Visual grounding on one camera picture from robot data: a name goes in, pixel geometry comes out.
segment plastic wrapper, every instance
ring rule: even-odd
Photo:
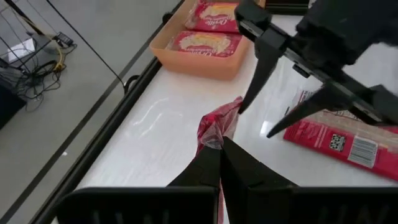
[[[213,57],[229,57],[235,53],[242,36],[182,31],[169,44],[170,50]]]
[[[242,104],[242,97],[237,97],[233,102],[227,103],[208,113],[200,120],[198,128],[198,148],[197,154],[204,146],[213,149],[221,149],[223,147],[223,136],[233,137],[238,123],[238,110]],[[218,200],[218,223],[224,222],[223,189],[220,191]]]
[[[293,107],[312,92],[299,91]],[[284,139],[398,180],[398,128],[363,123],[349,111],[320,111],[286,129]]]
[[[234,10],[237,2],[197,1],[185,27],[190,30],[238,34]]]

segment orange tray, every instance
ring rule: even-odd
[[[235,53],[226,58],[166,49],[169,42],[177,36],[177,34],[183,30],[187,30],[184,23],[196,1],[197,0],[185,0],[177,12],[175,12],[166,25],[164,25],[163,29],[156,35],[149,47],[167,70],[199,77],[232,80],[238,74],[250,44],[250,40],[245,37],[241,39]],[[221,0],[217,2],[239,1]],[[259,0],[260,6],[264,7],[265,3],[265,0]]]

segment barcode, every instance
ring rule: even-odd
[[[376,160],[377,147],[376,142],[355,136],[348,160],[372,168]]]

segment packaged bread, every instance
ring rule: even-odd
[[[235,2],[199,2],[188,17],[185,27],[205,32],[239,33]]]
[[[171,50],[213,57],[229,57],[235,53],[242,36],[182,31],[173,40]]]

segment floor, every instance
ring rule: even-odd
[[[61,87],[45,93],[37,110],[20,110],[0,130],[0,223],[30,220],[123,97],[123,89],[117,85],[25,202],[14,203],[115,80],[104,63],[46,1],[30,0],[30,3],[19,0],[17,5],[46,33],[53,34],[53,27],[75,40],[78,47],[65,62],[68,67],[62,73]],[[178,0],[52,0],[52,3],[110,67],[120,73],[158,28],[163,13],[171,10]],[[26,39],[25,29],[3,1],[0,9],[4,16],[0,17],[0,36],[11,46],[20,42],[6,19],[19,38]],[[152,57],[146,50],[123,80],[140,74]]]

